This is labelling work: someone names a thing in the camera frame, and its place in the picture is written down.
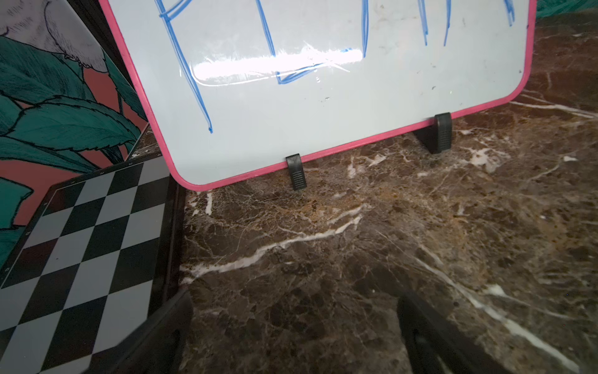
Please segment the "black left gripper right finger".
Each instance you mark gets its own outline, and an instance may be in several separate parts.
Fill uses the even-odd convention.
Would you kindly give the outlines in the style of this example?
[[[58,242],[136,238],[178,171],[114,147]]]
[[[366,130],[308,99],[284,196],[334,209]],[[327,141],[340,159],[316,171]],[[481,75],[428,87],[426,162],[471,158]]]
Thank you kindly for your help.
[[[400,297],[397,316],[412,372],[509,372],[412,291]]]

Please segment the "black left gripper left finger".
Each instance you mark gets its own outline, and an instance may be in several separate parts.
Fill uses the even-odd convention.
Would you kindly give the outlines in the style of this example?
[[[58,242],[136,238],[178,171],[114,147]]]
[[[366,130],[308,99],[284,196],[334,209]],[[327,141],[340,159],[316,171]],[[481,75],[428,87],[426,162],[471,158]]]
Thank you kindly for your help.
[[[95,354],[89,373],[177,373],[193,316],[188,290],[179,292],[121,343]]]

